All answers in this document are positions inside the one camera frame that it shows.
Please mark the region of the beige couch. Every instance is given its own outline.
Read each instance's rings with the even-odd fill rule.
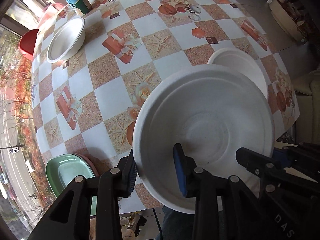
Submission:
[[[296,78],[292,84],[300,110],[297,142],[320,144],[320,69]]]

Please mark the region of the white bowl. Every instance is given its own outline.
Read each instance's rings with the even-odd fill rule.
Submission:
[[[49,63],[66,60],[76,54],[85,38],[84,19],[72,19],[63,25],[50,42],[47,59]]]
[[[234,48],[219,49],[211,55],[208,64],[229,67],[247,76],[268,100],[268,85],[263,72],[256,61],[247,53]]]
[[[146,189],[165,206],[194,213],[195,199],[183,198],[173,146],[211,174],[239,176],[252,190],[259,178],[236,161],[246,147],[271,156],[274,127],[269,105],[246,76],[220,65],[185,68],[160,83],[144,102],[133,133],[133,155]]]

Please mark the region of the red plastic stool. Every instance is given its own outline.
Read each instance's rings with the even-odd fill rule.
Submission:
[[[28,31],[19,42],[19,51],[31,61],[33,61],[33,51],[35,50],[38,31],[38,29]]]

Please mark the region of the bottle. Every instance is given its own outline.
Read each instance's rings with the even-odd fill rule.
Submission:
[[[71,5],[73,10],[79,16],[87,14],[92,9],[88,0],[66,0],[66,2]]]

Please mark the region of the checkered tablecloth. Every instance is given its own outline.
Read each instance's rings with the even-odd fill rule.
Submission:
[[[98,172],[131,149],[134,122],[152,90],[183,68],[206,64],[220,48],[238,48],[264,73],[278,138],[299,116],[284,63],[265,31],[236,0],[89,0],[85,41],[66,62],[46,53],[57,30],[78,17],[55,16],[37,38],[32,108],[45,162],[68,152],[87,156]],[[120,212],[159,206],[138,178]]]

